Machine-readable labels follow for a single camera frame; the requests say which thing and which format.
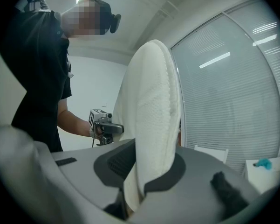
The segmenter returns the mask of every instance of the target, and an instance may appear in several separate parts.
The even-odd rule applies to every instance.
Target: man
[[[0,53],[27,93],[12,125],[26,131],[51,152],[62,151],[58,129],[89,136],[90,125],[68,111],[71,65],[69,37],[102,35],[114,21],[109,4],[82,0],[63,14],[45,0],[21,0],[3,39]]]

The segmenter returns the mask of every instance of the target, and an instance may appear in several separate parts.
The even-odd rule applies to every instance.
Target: shirt sleeve
[[[69,63],[69,72],[71,72],[71,64]],[[61,99],[66,99],[68,97],[71,97],[71,89],[70,89],[70,78],[67,77],[65,83],[64,83],[64,88],[63,88],[63,94]]]

